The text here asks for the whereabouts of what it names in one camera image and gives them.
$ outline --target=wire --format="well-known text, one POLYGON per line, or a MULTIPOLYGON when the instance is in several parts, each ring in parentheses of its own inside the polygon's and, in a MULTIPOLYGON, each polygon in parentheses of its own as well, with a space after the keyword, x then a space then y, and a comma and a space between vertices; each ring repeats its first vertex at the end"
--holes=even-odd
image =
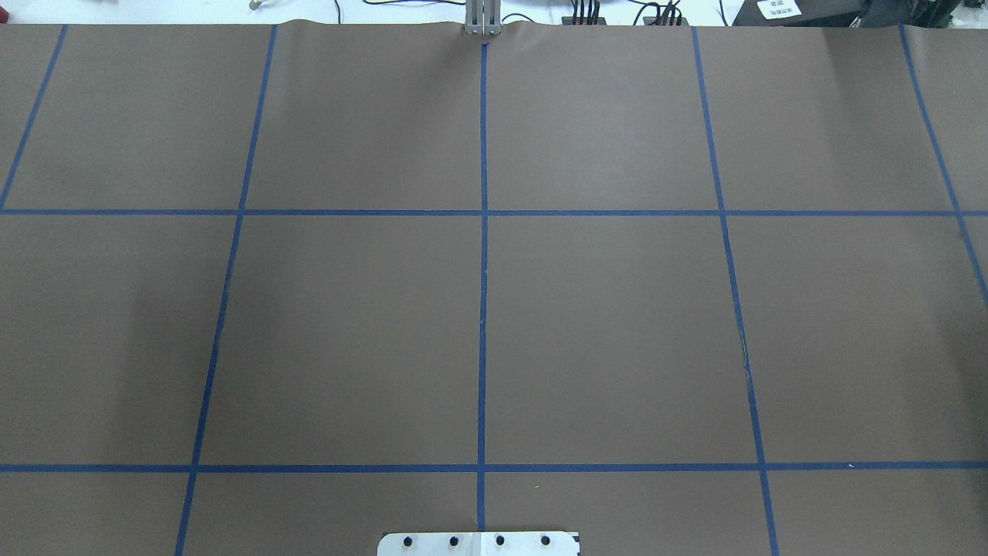
POLYGON ((669 3, 669 19, 667 20, 665 16, 663 16, 661 25, 668 25, 670 27, 678 27, 683 25, 683 10, 679 9, 680 2, 682 2, 682 0, 676 0, 675 2, 669 3))
POLYGON ((466 2, 456 2, 455 0, 361 0, 365 4, 371 4, 372 6, 380 6, 383 4, 405 4, 407 2, 414 2, 416 4, 453 4, 455 6, 465 6, 466 2))
POLYGON ((717 0, 720 5, 720 21, 724 22, 724 27, 730 27, 727 23, 727 16, 724 15, 724 0, 717 0))
POLYGON ((535 23, 535 20, 534 20, 534 19, 532 19, 532 18, 530 18, 529 16, 527 16, 527 15, 525 15, 525 14, 518 14, 518 13, 515 13, 515 14, 508 14, 507 16, 505 16, 505 17, 503 17, 503 18, 501 18, 501 23, 504 23, 504 20, 506 20, 506 19, 508 19, 508 18, 510 18, 511 16, 518 16, 518 17, 520 17, 520 18, 525 18, 525 19, 527 19, 527 20, 529 20, 529 21, 531 21, 532 23, 535 23))
POLYGON ((662 6, 658 5, 655 2, 649 2, 647 4, 644 4, 642 2, 634 2, 634 3, 635 4, 641 4, 641 8, 639 8, 638 9, 638 13, 635 14, 635 16, 634 16, 634 22, 631 23, 632 26, 638 25, 638 18, 641 17, 641 12, 644 12, 645 9, 648 8, 649 6, 652 6, 652 7, 655 8, 655 19, 656 20, 659 19, 659 10, 662 9, 662 6))
POLYGON ((652 22, 652 25, 665 25, 666 18, 668 18, 671 13, 673 13, 672 3, 666 4, 666 9, 662 10, 662 15, 655 18, 655 21, 652 22))
POLYGON ((569 0, 573 6, 572 25, 599 25, 601 20, 601 0, 569 0))
POLYGON ((937 17, 937 14, 940 13, 940 9, 944 6, 944 4, 945 2, 937 2, 936 4, 934 4, 933 10, 930 10, 929 12, 930 15, 927 16, 927 22, 923 27, 930 27, 934 19, 937 17))
MULTIPOLYGON (((264 4, 264 0, 251 0, 250 4, 248 4, 247 6, 251 10, 256 10, 256 9, 260 8, 262 4, 264 4)), ((340 0, 333 0, 333 4, 336 5, 336 24, 337 25, 342 25, 343 24, 343 14, 340 12, 340 0)))

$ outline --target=black cable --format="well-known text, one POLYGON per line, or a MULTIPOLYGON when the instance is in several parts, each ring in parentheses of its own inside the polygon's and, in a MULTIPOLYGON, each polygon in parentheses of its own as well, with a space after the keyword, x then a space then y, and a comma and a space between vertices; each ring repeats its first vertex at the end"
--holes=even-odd
POLYGON ((923 27, 929 28, 930 25, 936 20, 937 15, 940 13, 940 9, 946 5, 946 2, 937 2, 933 6, 933 10, 930 11, 930 15, 927 17, 927 23, 923 27))
POLYGON ((638 13, 634 15, 634 22, 631 23, 632 26, 638 25, 638 19, 641 17, 641 12, 644 12, 645 9, 648 8, 649 6, 655 8, 655 19, 659 18, 659 10, 662 9, 662 6, 656 4, 655 2, 649 2, 647 4, 643 4, 641 2, 635 2, 635 4, 641 4, 641 8, 638 8, 638 13))
POLYGON ((916 22, 917 26, 918 27, 930 27, 930 22, 932 22, 933 21, 933 17, 937 15, 937 8, 939 8, 940 5, 941 5, 941 3, 940 2, 937 2, 936 4, 933 5, 933 9, 930 9, 930 7, 927 6, 927 12, 926 12, 926 14, 924 14, 926 16, 926 20, 927 21, 926 21, 926 23, 916 22))
POLYGON ((365 4, 372 6, 383 6, 384 4, 404 4, 414 2, 416 4, 453 4, 455 6, 465 6, 466 2, 456 2, 455 0, 361 0, 365 4))
POLYGON ((724 0, 717 0, 717 4, 720 4, 720 21, 724 22, 724 27, 730 27, 727 25, 727 16, 724 15, 724 0))
MULTIPOLYGON (((250 4, 248 4, 247 6, 251 10, 256 10, 256 9, 260 8, 262 4, 264 4, 264 0, 251 0, 250 4)), ((333 4, 336 5, 336 24, 337 25, 342 25, 343 24, 343 15, 340 13, 340 2, 339 2, 339 0, 333 0, 333 4)))
POLYGON ((516 14, 508 14, 507 16, 501 18, 501 23, 504 23, 504 20, 510 18, 511 16, 518 16, 520 18, 525 18, 525 19, 531 21, 532 23, 535 23, 535 20, 532 19, 532 18, 530 18, 529 16, 527 16, 525 14, 517 14, 517 13, 516 14))
POLYGON ((680 0, 676 0, 675 2, 670 2, 669 5, 666 6, 665 11, 662 12, 662 23, 659 25, 664 25, 666 27, 673 27, 677 25, 676 14, 683 17, 683 12, 679 9, 679 3, 680 0))
POLYGON ((672 9, 673 9, 672 3, 666 4, 666 8, 662 10, 662 15, 655 18, 655 21, 652 22, 652 25, 666 25, 666 19, 669 17, 669 13, 672 11, 672 9))

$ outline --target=grid square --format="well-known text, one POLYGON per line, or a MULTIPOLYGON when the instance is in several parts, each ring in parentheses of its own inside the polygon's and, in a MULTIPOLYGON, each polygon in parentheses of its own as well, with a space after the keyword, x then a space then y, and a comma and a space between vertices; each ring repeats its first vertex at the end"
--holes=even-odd
POLYGON ((270 28, 72 27, 9 208, 236 208, 270 28))
POLYGON ((0 461, 189 462, 232 228, 0 219, 0 461))
POLYGON ((716 208, 690 31, 566 31, 491 43, 491 208, 716 208))
POLYGON ((0 191, 58 42, 58 26, 5 27, 0 34, 0 191))
POLYGON ((188 556, 374 554, 384 533, 476 530, 476 476, 199 475, 188 556))
POLYGON ((988 472, 773 473, 786 556, 988 553, 988 472))
POLYGON ((208 463, 476 461, 480 221, 249 217, 208 463))
POLYGON ((280 26, 249 206, 479 209, 471 44, 452 23, 393 26, 388 41, 357 26, 280 26))
POLYGON ((486 476, 488 530, 580 533, 584 554, 768 554, 757 473, 486 476))
POLYGON ((961 208, 988 209, 988 35, 956 29, 949 36, 906 28, 916 75, 961 208), (971 52, 971 55, 958 55, 971 52))
POLYGON ((700 42, 728 208, 950 209, 897 30, 703 29, 700 42))
POLYGON ((717 218, 490 222, 487 461, 754 461, 717 218))
POLYGON ((4 554, 174 554, 187 478, 0 473, 4 554))
POLYGON ((769 461, 988 459, 988 309, 953 218, 731 237, 769 461))

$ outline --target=sticker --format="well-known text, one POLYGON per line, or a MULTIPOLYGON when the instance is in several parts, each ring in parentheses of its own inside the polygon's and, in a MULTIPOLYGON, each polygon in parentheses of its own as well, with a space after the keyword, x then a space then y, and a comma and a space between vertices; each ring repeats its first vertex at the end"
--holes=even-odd
POLYGON ((777 20, 801 16, 796 0, 762 0, 758 3, 758 9, 762 10, 762 15, 767 20, 777 20))

